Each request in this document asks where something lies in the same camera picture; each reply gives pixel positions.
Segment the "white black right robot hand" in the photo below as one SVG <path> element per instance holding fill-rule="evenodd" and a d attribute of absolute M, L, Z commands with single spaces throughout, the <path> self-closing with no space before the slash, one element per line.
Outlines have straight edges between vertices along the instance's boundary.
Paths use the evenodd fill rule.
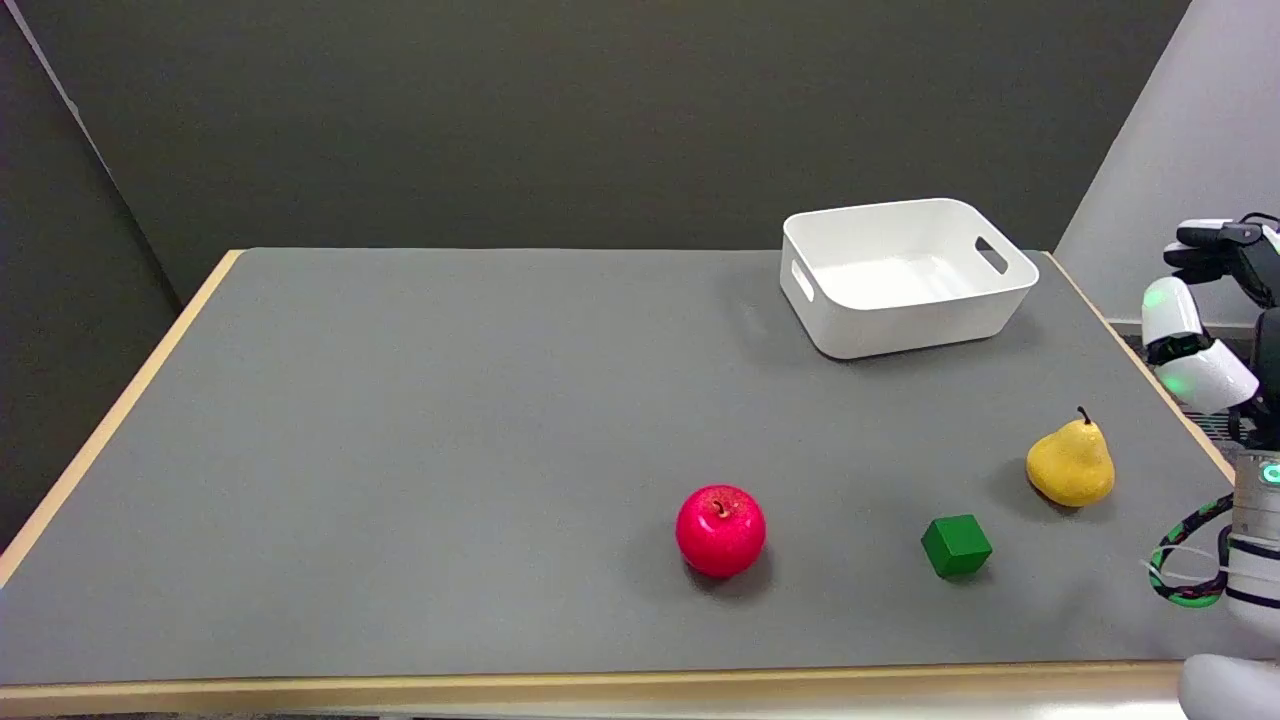
<path fill-rule="evenodd" d="M 1277 251 L 1274 215 L 1185 220 L 1164 249 L 1172 274 L 1146 288 L 1140 309 L 1143 354 L 1160 384 L 1197 413 L 1226 413 L 1234 442 L 1267 451 L 1279 443 Z M 1247 359 L 1210 332 L 1190 291 L 1224 277 L 1260 309 Z"/>

